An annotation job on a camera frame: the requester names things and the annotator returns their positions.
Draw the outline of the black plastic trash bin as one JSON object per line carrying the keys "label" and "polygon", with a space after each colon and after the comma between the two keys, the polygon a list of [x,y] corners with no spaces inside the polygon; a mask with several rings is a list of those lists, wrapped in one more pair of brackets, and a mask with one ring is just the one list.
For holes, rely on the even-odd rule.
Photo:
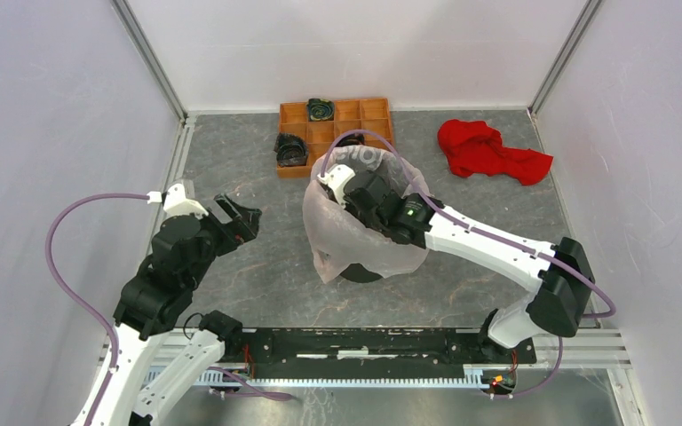
{"label": "black plastic trash bin", "polygon": [[383,278],[380,274],[368,270],[362,264],[350,264],[339,276],[355,283],[370,283]]}

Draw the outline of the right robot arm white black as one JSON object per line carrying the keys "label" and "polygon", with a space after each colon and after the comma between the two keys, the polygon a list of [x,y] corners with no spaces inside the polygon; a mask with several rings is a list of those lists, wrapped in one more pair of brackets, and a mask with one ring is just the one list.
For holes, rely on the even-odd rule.
{"label": "right robot arm white black", "polygon": [[491,312],[477,339],[480,356],[499,362],[524,340],[547,333],[574,337],[593,282],[582,245],[534,241],[477,223],[419,193],[398,195],[378,174],[331,173],[335,201],[368,229],[399,245],[460,257],[519,284],[526,295]]}

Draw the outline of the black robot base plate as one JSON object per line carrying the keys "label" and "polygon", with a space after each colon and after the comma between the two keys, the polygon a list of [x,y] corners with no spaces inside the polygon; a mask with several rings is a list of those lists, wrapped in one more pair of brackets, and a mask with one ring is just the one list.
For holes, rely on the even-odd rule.
{"label": "black robot base plate", "polygon": [[537,361],[531,339],[502,349],[476,328],[247,328],[213,311],[194,330],[218,334],[226,345],[220,363],[235,364],[250,379],[451,379],[463,377],[465,367]]}

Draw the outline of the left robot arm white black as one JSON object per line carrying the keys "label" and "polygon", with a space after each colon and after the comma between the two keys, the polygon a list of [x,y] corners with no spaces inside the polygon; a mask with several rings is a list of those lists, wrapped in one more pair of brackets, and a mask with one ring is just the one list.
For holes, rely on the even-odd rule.
{"label": "left robot arm white black", "polygon": [[162,205],[166,218],[151,240],[150,254],[123,286],[114,322],[105,325],[111,342],[104,371],[76,425],[159,425],[208,367],[242,354],[241,323],[212,312],[173,361],[146,380],[211,264],[257,238],[262,212],[218,195],[214,200],[229,217],[223,223],[188,198],[182,185],[142,198]]}

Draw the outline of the pink plastic trash bag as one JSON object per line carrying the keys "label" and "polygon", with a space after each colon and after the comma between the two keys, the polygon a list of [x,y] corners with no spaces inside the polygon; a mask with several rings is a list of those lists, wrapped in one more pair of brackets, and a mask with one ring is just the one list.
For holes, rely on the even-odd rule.
{"label": "pink plastic trash bag", "polygon": [[350,264],[362,264],[383,278],[409,274],[418,269],[429,251],[414,245],[399,245],[362,222],[333,202],[322,189],[318,176],[327,162],[329,170],[344,164],[355,172],[376,172],[398,194],[409,195],[414,189],[405,178],[409,173],[416,184],[429,191],[421,170],[408,160],[399,162],[390,152],[363,146],[335,148],[330,155],[318,159],[311,170],[311,181],[305,190],[302,213],[305,232],[313,254],[313,264],[325,283],[340,277]]}

